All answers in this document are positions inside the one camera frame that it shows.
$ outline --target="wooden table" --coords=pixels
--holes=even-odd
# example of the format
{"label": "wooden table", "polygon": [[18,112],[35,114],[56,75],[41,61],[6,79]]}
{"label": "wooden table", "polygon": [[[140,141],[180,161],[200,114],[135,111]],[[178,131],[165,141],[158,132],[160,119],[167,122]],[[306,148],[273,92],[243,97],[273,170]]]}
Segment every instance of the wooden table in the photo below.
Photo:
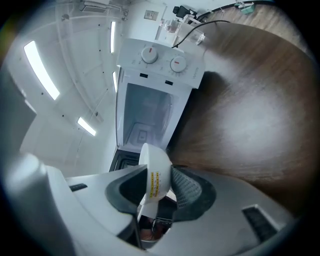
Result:
{"label": "wooden table", "polygon": [[222,22],[202,28],[197,52],[206,73],[170,159],[243,179],[299,214],[319,168],[318,67],[267,31]]}

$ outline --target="white wall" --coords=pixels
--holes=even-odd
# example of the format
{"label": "white wall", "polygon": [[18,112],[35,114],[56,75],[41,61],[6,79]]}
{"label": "white wall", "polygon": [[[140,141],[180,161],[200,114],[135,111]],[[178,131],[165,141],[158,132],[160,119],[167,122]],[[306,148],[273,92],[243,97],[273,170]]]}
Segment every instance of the white wall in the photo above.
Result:
{"label": "white wall", "polygon": [[[128,8],[127,21],[124,25],[125,36],[153,42],[165,9],[166,6],[163,4],[148,1],[133,2]],[[157,19],[144,19],[146,10],[159,12]]]}
{"label": "white wall", "polygon": [[[5,60],[15,83],[37,112],[20,150],[59,168],[65,177],[109,171],[116,149],[112,72],[118,70],[122,41],[121,15],[106,17],[75,9],[69,20],[62,21],[62,14],[70,10],[72,5],[39,10],[17,36]],[[111,21],[117,22],[114,54],[109,49]],[[32,40],[60,92],[56,100],[46,92],[26,57],[24,46]],[[77,124],[79,117],[96,130],[96,136]]]}
{"label": "white wall", "polygon": [[[235,0],[134,0],[129,5],[127,21],[124,24],[124,34],[128,38],[141,39],[153,42],[156,38],[161,19],[174,20],[176,15],[173,13],[175,6],[185,6],[198,12],[206,13],[213,9],[235,4]],[[146,10],[159,12],[156,21],[144,19]],[[174,34],[160,30],[158,43],[170,45]]]}
{"label": "white wall", "polygon": [[168,6],[168,12],[172,13],[174,6],[184,6],[199,13],[206,13],[216,8],[235,4],[235,0],[150,0],[153,3]]}

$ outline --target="white appliance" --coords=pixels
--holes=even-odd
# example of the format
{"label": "white appliance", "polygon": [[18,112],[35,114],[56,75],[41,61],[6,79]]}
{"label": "white appliance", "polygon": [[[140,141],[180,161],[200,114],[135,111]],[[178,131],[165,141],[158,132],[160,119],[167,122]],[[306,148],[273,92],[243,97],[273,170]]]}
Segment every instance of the white appliance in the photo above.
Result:
{"label": "white appliance", "polygon": [[165,150],[191,90],[200,85],[204,63],[174,48],[127,39],[117,65],[117,148],[140,153],[148,143]]}
{"label": "white appliance", "polygon": [[84,0],[79,4],[82,12],[104,13],[107,10],[110,0]]}

